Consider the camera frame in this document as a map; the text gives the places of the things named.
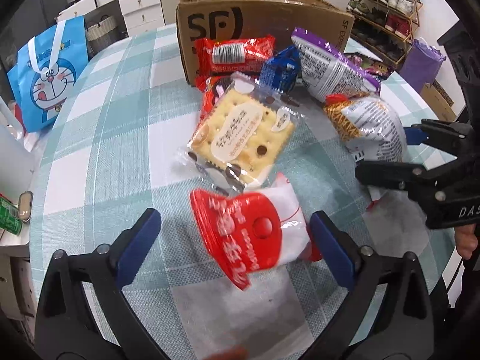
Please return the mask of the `person's right hand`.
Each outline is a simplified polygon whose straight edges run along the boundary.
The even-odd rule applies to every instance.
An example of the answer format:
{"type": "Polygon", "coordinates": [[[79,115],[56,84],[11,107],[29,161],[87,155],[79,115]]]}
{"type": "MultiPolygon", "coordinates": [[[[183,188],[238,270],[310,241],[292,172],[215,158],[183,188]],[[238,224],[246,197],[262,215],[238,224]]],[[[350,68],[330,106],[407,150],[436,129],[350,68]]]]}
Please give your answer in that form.
{"type": "Polygon", "coordinates": [[[472,257],[474,250],[478,246],[475,229],[475,224],[455,227],[456,250],[459,256],[462,256],[465,260],[469,260],[472,257]]]}

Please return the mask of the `person's left hand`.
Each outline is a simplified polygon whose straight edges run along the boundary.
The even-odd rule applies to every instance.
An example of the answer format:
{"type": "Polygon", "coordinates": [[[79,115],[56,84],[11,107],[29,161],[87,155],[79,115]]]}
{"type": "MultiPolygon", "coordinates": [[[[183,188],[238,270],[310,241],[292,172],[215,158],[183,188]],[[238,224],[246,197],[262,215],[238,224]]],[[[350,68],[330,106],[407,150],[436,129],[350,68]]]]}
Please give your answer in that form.
{"type": "Polygon", "coordinates": [[[223,353],[215,353],[214,355],[209,356],[205,360],[246,360],[248,352],[243,347],[234,347],[223,353]]]}

